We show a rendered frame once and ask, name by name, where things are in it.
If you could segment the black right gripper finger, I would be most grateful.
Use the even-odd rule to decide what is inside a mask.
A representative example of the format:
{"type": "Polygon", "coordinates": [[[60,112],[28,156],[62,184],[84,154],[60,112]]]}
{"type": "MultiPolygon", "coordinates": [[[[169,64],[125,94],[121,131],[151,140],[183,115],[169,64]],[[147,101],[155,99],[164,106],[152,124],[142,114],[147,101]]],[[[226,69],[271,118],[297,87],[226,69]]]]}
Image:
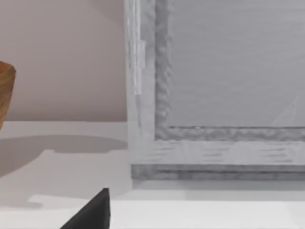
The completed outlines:
{"type": "Polygon", "coordinates": [[[110,190],[103,188],[60,229],[110,229],[110,190]]]}

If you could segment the brown wooden basket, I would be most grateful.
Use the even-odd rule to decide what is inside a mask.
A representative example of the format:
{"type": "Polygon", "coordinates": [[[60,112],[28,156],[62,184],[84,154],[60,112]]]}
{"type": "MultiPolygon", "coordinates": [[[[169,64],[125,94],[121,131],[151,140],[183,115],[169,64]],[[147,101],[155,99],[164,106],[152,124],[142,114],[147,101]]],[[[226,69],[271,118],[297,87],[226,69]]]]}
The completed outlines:
{"type": "Polygon", "coordinates": [[[11,64],[0,61],[0,130],[9,109],[15,75],[16,70],[11,64]]]}

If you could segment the grey framed cabinet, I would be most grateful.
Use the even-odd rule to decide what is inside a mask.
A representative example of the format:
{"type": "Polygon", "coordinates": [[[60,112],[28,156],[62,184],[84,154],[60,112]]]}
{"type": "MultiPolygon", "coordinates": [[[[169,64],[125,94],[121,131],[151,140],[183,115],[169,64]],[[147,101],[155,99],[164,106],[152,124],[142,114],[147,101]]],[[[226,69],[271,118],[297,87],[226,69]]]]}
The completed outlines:
{"type": "Polygon", "coordinates": [[[305,180],[305,0],[124,0],[133,179],[305,180]]]}

